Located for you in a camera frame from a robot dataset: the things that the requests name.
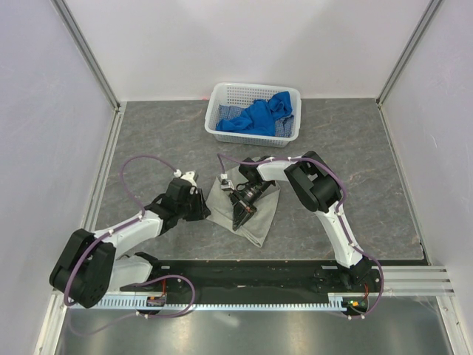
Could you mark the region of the grey cloth napkin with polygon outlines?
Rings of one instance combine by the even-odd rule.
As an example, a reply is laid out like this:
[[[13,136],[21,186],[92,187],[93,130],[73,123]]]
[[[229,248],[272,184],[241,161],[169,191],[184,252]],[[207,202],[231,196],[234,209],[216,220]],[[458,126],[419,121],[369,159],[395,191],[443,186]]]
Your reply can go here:
[[[206,205],[211,211],[208,220],[229,230],[231,233],[246,238],[256,247],[263,247],[276,213],[279,201],[280,186],[278,183],[269,188],[255,202],[256,213],[236,231],[233,230],[233,206],[229,193],[221,189],[218,178],[215,179],[207,197]]]

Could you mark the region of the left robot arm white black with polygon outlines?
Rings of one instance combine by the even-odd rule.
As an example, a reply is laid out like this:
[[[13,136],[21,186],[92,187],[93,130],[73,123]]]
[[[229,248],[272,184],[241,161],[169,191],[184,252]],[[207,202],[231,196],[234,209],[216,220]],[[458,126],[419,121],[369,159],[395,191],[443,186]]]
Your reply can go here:
[[[74,231],[52,270],[50,285],[63,293],[65,305],[84,308],[127,285],[156,290],[162,283],[161,271],[145,257],[124,254],[165,234],[180,220],[199,221],[209,215],[196,172],[174,177],[166,192],[134,217],[99,231]]]

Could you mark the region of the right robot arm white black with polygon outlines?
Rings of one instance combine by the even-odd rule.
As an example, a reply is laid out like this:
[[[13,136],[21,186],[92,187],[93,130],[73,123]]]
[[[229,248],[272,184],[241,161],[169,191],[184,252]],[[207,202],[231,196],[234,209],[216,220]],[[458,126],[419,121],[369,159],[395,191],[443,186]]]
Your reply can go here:
[[[370,272],[369,258],[355,240],[344,213],[347,191],[341,180],[315,153],[309,151],[295,158],[264,156],[239,163],[239,173],[246,179],[231,190],[232,228],[243,227],[257,213],[256,202],[277,181],[290,184],[300,203],[321,222],[336,259],[336,268],[323,281],[355,291]]]

